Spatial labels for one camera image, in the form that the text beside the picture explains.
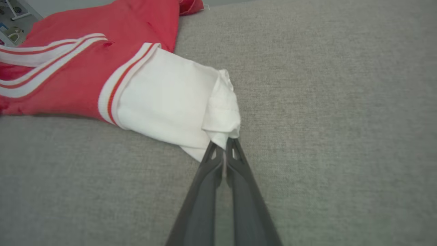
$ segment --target white fabric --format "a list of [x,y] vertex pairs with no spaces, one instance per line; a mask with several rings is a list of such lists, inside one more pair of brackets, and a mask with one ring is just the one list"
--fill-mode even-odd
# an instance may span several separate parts
[[201,161],[212,140],[237,138],[240,114],[226,70],[157,49],[133,75],[117,107],[124,128],[177,144]]
[[159,43],[144,43],[139,51],[130,60],[117,68],[106,81],[100,92],[98,101],[99,113],[104,120],[126,129],[118,119],[118,101],[132,76],[142,67],[160,45]]

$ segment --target red fabric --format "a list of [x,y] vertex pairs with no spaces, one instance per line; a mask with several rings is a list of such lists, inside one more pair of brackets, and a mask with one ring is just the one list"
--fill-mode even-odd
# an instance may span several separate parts
[[[201,0],[116,0],[111,4],[64,11],[34,24],[20,47],[46,46],[63,39],[102,33],[108,41],[92,44],[56,70],[29,94],[0,95],[0,114],[67,113],[103,120],[98,99],[111,74],[145,43],[173,52],[178,19],[203,8]],[[11,81],[32,68],[0,63],[0,79]],[[3,88],[20,88],[1,85]]]
[[52,14],[34,24],[20,47],[103,33],[115,43],[161,43],[173,52],[179,15],[203,9],[202,0],[116,0],[111,4]]
[[92,44],[30,94],[20,98],[0,95],[0,112],[66,113],[103,120],[97,107],[100,91],[109,76],[139,48],[140,45],[121,48],[110,41]]
[[202,0],[181,0],[179,5],[179,15],[194,14],[203,9]]

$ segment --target gray upholstery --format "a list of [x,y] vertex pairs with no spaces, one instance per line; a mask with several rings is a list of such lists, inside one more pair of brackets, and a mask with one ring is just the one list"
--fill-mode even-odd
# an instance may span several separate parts
[[[180,19],[227,68],[284,245],[437,244],[437,2],[261,0]],[[162,245],[196,161],[92,119],[0,118],[0,245]],[[232,245],[218,191],[217,244]]]

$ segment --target white sleeve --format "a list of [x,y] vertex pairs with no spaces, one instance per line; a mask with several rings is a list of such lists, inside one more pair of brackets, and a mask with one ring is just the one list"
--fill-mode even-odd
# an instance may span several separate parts
[[157,49],[120,96],[122,127],[177,144],[201,161],[209,141],[237,138],[240,114],[226,70]]

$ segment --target floor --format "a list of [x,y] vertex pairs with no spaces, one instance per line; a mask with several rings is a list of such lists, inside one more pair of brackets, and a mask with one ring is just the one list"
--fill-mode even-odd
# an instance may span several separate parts
[[[20,7],[23,10],[23,13],[26,12],[25,8],[18,2],[13,0],[11,0],[10,2],[14,7]],[[33,24],[38,20],[33,15],[30,15],[30,16],[23,17],[21,19],[17,19],[15,21],[11,21],[10,19],[14,17],[12,11],[9,8],[2,8],[2,10],[3,10],[3,14],[0,14],[0,23],[5,25],[7,28],[19,27],[21,30],[24,31],[23,33],[20,33],[20,38],[17,42],[17,45],[19,45],[25,40],[25,37],[32,29]]]
[[249,1],[253,1],[253,0],[203,0],[203,3],[208,4],[209,6],[218,6],[218,5],[242,3],[242,2],[249,2]]

